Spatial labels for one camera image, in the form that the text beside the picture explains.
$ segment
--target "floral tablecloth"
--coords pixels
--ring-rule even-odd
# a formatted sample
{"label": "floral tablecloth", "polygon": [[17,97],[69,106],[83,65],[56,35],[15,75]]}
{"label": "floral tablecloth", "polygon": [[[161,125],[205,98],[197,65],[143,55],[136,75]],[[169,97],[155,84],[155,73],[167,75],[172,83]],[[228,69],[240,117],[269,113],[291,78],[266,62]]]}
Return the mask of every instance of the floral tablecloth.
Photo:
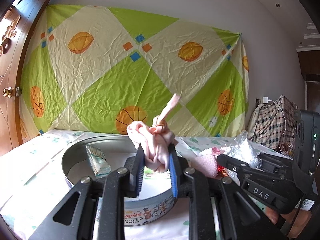
{"label": "floral tablecloth", "polygon": [[[27,240],[46,215],[69,191],[61,168],[65,150],[83,139],[106,134],[51,130],[0,157],[0,214],[10,228]],[[177,152],[188,160],[231,138],[177,137]],[[257,152],[279,155],[253,143]],[[188,239],[189,204],[181,199],[164,217],[150,224],[126,227],[126,239]]]}

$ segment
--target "green and cream sheet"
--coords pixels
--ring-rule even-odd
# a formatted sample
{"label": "green and cream sheet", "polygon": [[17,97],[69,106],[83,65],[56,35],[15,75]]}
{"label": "green and cream sheet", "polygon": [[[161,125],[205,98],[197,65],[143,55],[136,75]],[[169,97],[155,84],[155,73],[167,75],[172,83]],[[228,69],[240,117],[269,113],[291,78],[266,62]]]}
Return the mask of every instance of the green and cream sheet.
{"label": "green and cream sheet", "polygon": [[176,135],[235,136],[248,86],[239,33],[128,9],[49,5],[22,71],[22,134],[125,134],[133,120],[151,125],[178,93],[167,117]]}

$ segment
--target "orange square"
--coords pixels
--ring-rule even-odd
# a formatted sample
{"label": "orange square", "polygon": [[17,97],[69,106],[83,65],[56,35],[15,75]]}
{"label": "orange square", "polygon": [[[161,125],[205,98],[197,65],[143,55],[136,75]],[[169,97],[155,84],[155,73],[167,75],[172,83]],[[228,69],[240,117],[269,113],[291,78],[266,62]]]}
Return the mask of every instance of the orange square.
{"label": "orange square", "polygon": [[149,43],[147,43],[146,45],[142,46],[142,49],[144,50],[144,52],[148,52],[149,50],[152,49],[152,47]]}
{"label": "orange square", "polygon": [[129,42],[127,42],[126,44],[124,44],[123,46],[122,46],[125,50],[129,50],[129,49],[131,49],[133,46],[132,46],[132,44],[131,44],[131,42],[129,41]]}

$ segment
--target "pink fabric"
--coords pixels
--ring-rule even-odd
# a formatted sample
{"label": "pink fabric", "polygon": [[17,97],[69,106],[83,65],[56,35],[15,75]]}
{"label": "pink fabric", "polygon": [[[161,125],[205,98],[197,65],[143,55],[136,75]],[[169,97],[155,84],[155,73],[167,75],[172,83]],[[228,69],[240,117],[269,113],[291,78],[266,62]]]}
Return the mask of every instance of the pink fabric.
{"label": "pink fabric", "polygon": [[133,121],[127,127],[129,138],[136,149],[141,144],[145,154],[145,166],[155,172],[166,172],[169,169],[170,143],[175,143],[175,135],[164,120],[169,112],[178,104],[180,96],[174,94],[161,114],[153,118],[151,127],[141,121]]}
{"label": "pink fabric", "polygon": [[215,155],[219,155],[220,150],[216,147],[205,149],[199,156],[191,160],[191,167],[202,172],[206,177],[215,178],[218,174],[218,164]]}

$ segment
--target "gray wall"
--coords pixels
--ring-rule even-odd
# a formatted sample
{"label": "gray wall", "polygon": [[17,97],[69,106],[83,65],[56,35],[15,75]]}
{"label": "gray wall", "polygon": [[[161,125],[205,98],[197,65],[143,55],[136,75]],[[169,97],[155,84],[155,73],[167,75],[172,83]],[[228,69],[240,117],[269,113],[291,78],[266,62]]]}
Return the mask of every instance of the gray wall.
{"label": "gray wall", "polygon": [[255,99],[285,95],[304,107],[304,82],[293,41],[258,0],[51,0],[51,4],[122,7],[241,32],[249,61],[249,110]]}

